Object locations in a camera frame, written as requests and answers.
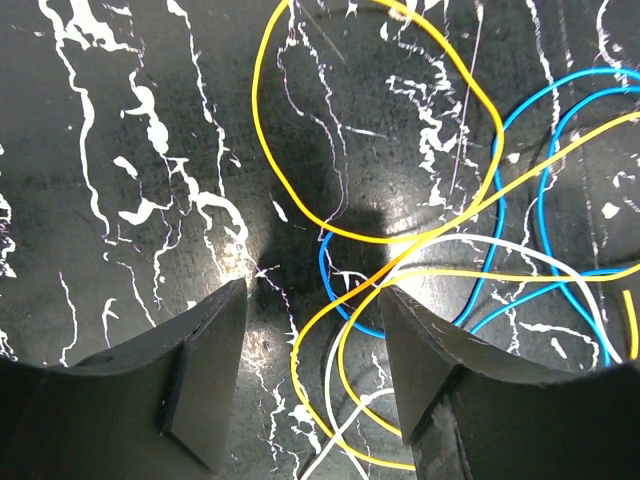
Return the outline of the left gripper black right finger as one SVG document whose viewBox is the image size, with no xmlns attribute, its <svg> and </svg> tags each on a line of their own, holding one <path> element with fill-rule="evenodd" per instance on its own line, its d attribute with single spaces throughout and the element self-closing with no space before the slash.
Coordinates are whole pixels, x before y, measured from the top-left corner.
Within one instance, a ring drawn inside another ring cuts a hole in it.
<svg viewBox="0 0 640 480">
<path fill-rule="evenodd" d="M 576 374 L 511 355 L 397 287 L 379 296 L 420 479 L 635 479 L 639 364 Z"/>
</svg>

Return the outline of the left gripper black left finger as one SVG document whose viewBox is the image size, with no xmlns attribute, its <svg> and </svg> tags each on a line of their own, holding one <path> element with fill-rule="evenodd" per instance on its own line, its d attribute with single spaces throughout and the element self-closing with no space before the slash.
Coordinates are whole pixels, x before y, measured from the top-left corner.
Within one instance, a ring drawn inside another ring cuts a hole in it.
<svg viewBox="0 0 640 480">
<path fill-rule="evenodd" d="M 232 280 L 71 367 L 1 363 L 5 479 L 212 479 L 224 462 L 247 317 Z"/>
</svg>

